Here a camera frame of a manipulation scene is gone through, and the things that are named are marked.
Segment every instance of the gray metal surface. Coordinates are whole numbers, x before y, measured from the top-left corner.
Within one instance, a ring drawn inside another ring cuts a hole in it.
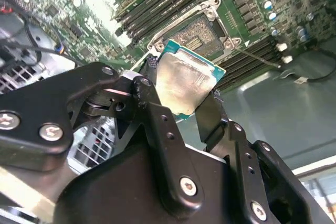
[[[114,151],[114,133],[113,118],[101,118],[95,125],[77,131],[68,154],[70,167],[81,174],[110,158]]]
[[[34,25],[30,25],[29,27],[32,36],[34,38],[39,37],[39,41],[36,41],[38,46],[49,49],[54,48],[55,43],[41,28]],[[0,18],[0,39],[8,38],[21,30],[21,32],[14,37],[14,42],[18,42],[22,45],[31,45],[25,30],[22,28],[23,28],[23,22],[16,15],[14,14],[2,15]],[[17,59],[24,60],[26,63],[29,64],[34,63],[34,61],[30,57],[24,57],[24,58],[21,57],[22,55],[21,49],[9,49],[9,50]],[[33,73],[33,76],[35,76],[35,74],[39,74],[43,78],[48,78],[55,74],[59,74],[68,71],[70,69],[73,69],[74,67],[75,63],[64,57],[60,57],[56,54],[43,52],[41,62],[38,65],[33,66],[32,68],[35,71],[35,73]],[[28,81],[30,84],[37,80],[38,78],[34,78],[33,80]]]
[[[334,50],[336,39],[323,47]],[[315,51],[291,65],[297,73],[317,78],[334,67]],[[298,168],[336,153],[336,76],[323,83],[295,84],[268,72],[222,95],[228,116],[239,122],[251,142],[268,142],[287,165]]]
[[[47,76],[46,68],[39,64],[34,67],[16,66],[0,77],[0,94],[21,88],[27,84],[42,80]]]
[[[6,197],[51,223],[58,196],[76,176],[67,162],[49,173],[0,167],[0,188]]]

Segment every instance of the wire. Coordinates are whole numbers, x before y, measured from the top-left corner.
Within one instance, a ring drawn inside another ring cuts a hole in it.
[[[2,38],[0,39],[0,41],[3,41],[3,40],[10,40],[10,39],[13,39],[14,37],[16,37],[17,35],[19,35],[20,33],[22,33],[22,31],[25,29],[25,27],[21,27],[18,31],[16,31],[15,33],[13,33],[12,35],[6,37],[6,38]]]
[[[4,4],[9,5],[12,8],[12,13],[16,13],[20,15],[20,18],[25,18],[25,19],[29,19],[29,18],[34,18],[35,20],[37,20],[40,23],[45,24],[47,27],[49,27],[52,32],[56,35],[58,43],[63,45],[62,39],[61,39],[61,35],[59,34],[59,32],[52,26],[52,24],[50,24],[48,21],[46,21],[45,19],[43,19],[42,17],[36,15],[36,14],[32,14],[32,13],[28,13],[24,10],[20,10],[19,8],[16,8],[13,4],[9,3],[8,1],[2,0],[2,2]]]
[[[28,20],[25,17],[22,17],[22,19],[23,19],[24,28],[26,30],[26,34],[27,34],[27,36],[29,38],[30,43],[34,47],[38,48],[38,44],[36,43],[36,40],[33,38],[32,32],[30,31]],[[42,60],[42,53],[41,53],[41,51],[35,50],[35,53],[36,53],[36,62],[34,64],[32,64],[31,66],[37,65]]]
[[[66,55],[66,54],[59,54],[58,52],[51,50],[49,48],[44,48],[44,47],[33,47],[33,46],[28,46],[28,45],[21,45],[19,43],[14,43],[14,42],[7,42],[7,41],[2,41],[0,40],[0,45],[7,46],[7,47],[15,47],[15,48],[22,48],[22,49],[27,49],[27,50],[33,50],[33,51],[40,51],[40,52],[48,52],[50,54],[54,55],[59,55],[63,56],[64,58],[73,61],[76,63],[78,66],[83,66],[83,63],[73,59],[72,57]]]
[[[327,75],[325,75],[323,77],[319,77],[319,78],[315,78],[315,79],[310,79],[310,78],[306,78],[306,77],[300,76],[300,75],[296,74],[295,72],[291,72],[286,77],[290,76],[290,77],[294,78],[295,80],[298,80],[298,79],[302,78],[302,79],[305,79],[307,82],[315,83],[315,82],[324,82],[324,81],[327,81],[332,76],[334,76],[335,73],[336,73],[336,54],[333,53],[333,52],[331,52],[331,51],[322,49],[320,47],[316,48],[315,50],[317,52],[320,52],[321,54],[323,54],[325,56],[328,56],[329,58],[332,58],[335,61],[335,66],[334,66],[333,70],[329,74],[327,74]]]
[[[276,63],[273,63],[273,62],[270,62],[268,60],[265,60],[263,59],[262,57],[259,57],[259,56],[256,56],[254,54],[251,54],[250,52],[247,52],[247,51],[244,51],[244,50],[241,50],[239,48],[236,48],[237,51],[239,52],[242,52],[243,54],[246,54],[247,56],[250,56],[252,58],[255,58],[256,60],[259,60],[261,61],[262,63],[266,64],[266,65],[269,65],[269,66],[272,66],[272,67],[275,67],[275,68],[281,68],[281,65],[279,64],[276,64]]]

